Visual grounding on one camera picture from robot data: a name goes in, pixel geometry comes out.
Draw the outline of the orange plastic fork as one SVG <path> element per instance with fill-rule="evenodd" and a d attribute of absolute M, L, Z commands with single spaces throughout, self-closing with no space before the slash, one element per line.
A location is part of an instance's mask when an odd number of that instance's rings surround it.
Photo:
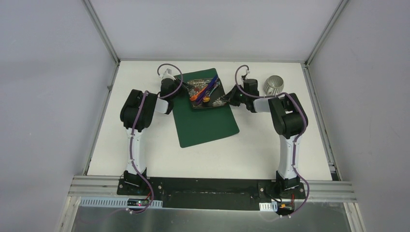
<path fill-rule="evenodd" d="M 206 93 L 206 91 L 209 89 L 210 85 L 207 85 L 204 87 L 201 91 L 199 91 L 197 94 L 193 95 L 190 97 L 190 101 L 196 101 L 200 96 Z"/>

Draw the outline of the aluminium frame rail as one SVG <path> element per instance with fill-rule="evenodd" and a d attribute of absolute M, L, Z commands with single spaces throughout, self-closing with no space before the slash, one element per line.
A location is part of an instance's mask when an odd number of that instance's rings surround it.
<path fill-rule="evenodd" d="M 315 190 L 315 196 L 312 197 L 312 200 L 323 201 L 327 203 L 342 203 L 346 211 L 346 217 L 349 223 L 350 230 L 352 232 L 365 232 L 366 227 L 363 223 L 363 218 L 358 206 L 358 201 L 352 183 L 349 181 L 343 181 L 341 172 L 338 168 L 337 160 L 332 150 L 329 135 L 324 122 L 319 97 L 316 93 L 316 89 L 310 75 L 309 66 L 302 63 L 301 67 L 310 95 L 310 100 L 316 117 L 317 125 L 322 138 L 329 170 L 332 176 L 332 181 L 322 181 L 320 185 L 324 187 L 324 190 Z"/>

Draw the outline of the grey ribbed mug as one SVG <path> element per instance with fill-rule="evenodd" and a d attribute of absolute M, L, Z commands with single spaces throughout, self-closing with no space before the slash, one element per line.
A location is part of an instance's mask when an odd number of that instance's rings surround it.
<path fill-rule="evenodd" d="M 263 86 L 266 96 L 275 96 L 284 89 L 284 80 L 278 75 L 272 75 L 266 79 Z"/>

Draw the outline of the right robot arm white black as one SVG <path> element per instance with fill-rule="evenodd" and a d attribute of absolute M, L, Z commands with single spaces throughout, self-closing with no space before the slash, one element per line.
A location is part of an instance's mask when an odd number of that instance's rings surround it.
<path fill-rule="evenodd" d="M 275 182 L 265 192 L 287 198 L 300 184 L 299 146 L 308 126 L 308 118 L 296 94 L 262 97 L 258 95 L 257 84 L 255 79 L 246 80 L 243 85 L 235 85 L 221 99 L 233 106 L 244 104 L 252 113 L 270 113 L 280 139 L 280 158 Z"/>

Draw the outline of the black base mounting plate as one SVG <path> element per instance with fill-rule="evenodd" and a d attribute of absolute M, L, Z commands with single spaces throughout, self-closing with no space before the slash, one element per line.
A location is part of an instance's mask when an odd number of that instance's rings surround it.
<path fill-rule="evenodd" d="M 135 199 L 154 198 L 152 206 L 161 203 L 163 208 L 259 211 L 263 203 L 281 200 L 303 201 L 306 191 L 303 184 L 279 194 L 266 193 L 273 180 L 256 179 L 203 179 L 203 178 L 166 178 L 150 177 L 146 194 L 137 194 L 135 189 L 124 187 L 123 177 L 119 179 L 118 195 L 132 196 Z"/>

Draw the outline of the black floral square plate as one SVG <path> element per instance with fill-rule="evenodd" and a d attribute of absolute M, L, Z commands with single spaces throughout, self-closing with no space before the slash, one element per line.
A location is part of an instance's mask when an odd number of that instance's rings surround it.
<path fill-rule="evenodd" d="M 228 103 L 218 75 L 213 78 L 189 80 L 187 91 L 192 109 L 217 108 Z"/>

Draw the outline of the right electronics board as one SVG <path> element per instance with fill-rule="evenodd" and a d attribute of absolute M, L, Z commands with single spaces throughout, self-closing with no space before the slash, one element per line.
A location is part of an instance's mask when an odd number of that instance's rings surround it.
<path fill-rule="evenodd" d="M 295 205 L 292 202 L 278 203 L 278 212 L 291 213 L 295 210 Z"/>

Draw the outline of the electronics board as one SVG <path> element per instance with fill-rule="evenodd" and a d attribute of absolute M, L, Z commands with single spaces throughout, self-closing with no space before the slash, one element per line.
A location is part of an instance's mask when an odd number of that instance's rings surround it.
<path fill-rule="evenodd" d="M 295 210 L 295 205 L 292 202 L 278 203 L 278 212 L 291 213 Z"/>
<path fill-rule="evenodd" d="M 146 205 L 149 205 L 150 200 L 148 199 L 135 199 L 135 198 L 130 198 L 127 200 L 127 206 L 131 207 L 145 207 Z"/>

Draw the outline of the purple metallic fork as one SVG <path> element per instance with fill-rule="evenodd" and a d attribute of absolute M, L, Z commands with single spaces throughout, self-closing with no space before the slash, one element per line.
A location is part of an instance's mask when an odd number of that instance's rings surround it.
<path fill-rule="evenodd" d="M 220 81 L 217 81 L 217 82 L 213 85 L 213 87 L 210 89 L 211 94 L 214 92 L 214 90 L 215 90 L 219 85 L 220 85 Z"/>

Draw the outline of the blue plastic knife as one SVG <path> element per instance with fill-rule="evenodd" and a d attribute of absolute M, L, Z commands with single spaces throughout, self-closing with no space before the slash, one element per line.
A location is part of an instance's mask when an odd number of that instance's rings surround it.
<path fill-rule="evenodd" d="M 218 75 L 216 75 L 208 84 L 207 86 L 204 88 L 203 91 L 201 91 L 201 93 L 197 96 L 195 103 L 199 104 L 203 98 L 206 96 L 206 93 L 211 89 L 211 87 L 214 86 L 214 84 L 218 81 L 219 77 Z"/>

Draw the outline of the green placemat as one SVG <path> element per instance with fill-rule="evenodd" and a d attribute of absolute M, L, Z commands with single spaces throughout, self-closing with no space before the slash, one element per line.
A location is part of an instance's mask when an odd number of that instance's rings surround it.
<path fill-rule="evenodd" d="M 229 105 L 212 105 L 218 97 L 225 95 L 222 84 L 211 94 L 208 108 L 189 100 L 217 75 L 215 68 L 183 74 L 184 83 L 195 89 L 190 92 L 181 89 L 173 99 L 172 112 L 181 148 L 227 138 L 240 132 Z"/>

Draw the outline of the left electronics board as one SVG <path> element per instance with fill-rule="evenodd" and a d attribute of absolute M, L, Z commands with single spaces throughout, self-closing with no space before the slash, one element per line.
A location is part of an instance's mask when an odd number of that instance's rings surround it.
<path fill-rule="evenodd" d="M 131 207 L 145 207 L 146 205 L 149 205 L 150 200 L 148 199 L 135 199 L 135 198 L 130 198 L 127 200 L 127 206 Z"/>

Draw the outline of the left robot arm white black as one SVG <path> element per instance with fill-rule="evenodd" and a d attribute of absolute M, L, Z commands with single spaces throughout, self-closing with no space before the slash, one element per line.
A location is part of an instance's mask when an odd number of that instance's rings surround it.
<path fill-rule="evenodd" d="M 182 87 L 183 81 L 174 77 L 163 79 L 157 94 L 132 89 L 121 108 L 120 121 L 126 129 L 129 145 L 129 160 L 123 173 L 122 185 L 135 195 L 146 194 L 149 190 L 146 177 L 146 131 L 155 112 L 165 115 L 171 113 L 173 98 Z"/>

